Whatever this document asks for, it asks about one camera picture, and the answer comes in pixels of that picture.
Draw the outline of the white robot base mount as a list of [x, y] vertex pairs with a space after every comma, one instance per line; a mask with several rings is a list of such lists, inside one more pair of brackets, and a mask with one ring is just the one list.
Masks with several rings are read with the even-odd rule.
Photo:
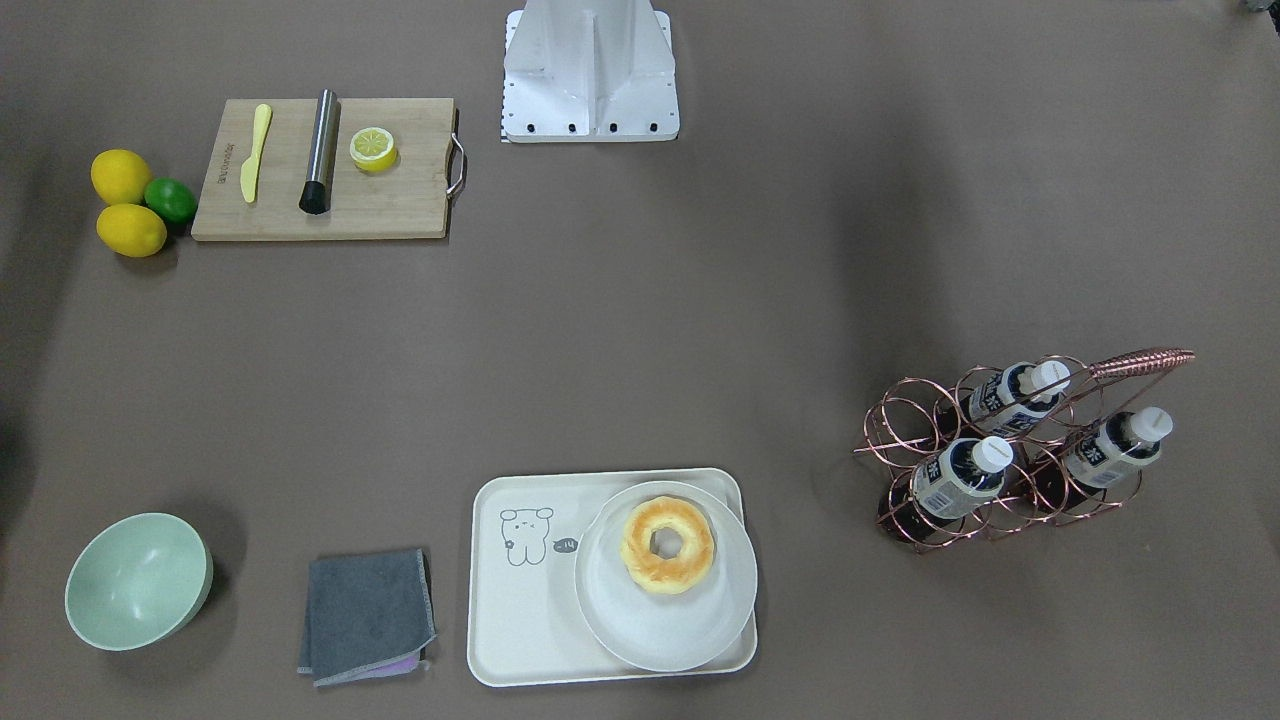
[[504, 28], [503, 141], [678, 137], [671, 19], [652, 3], [529, 1]]

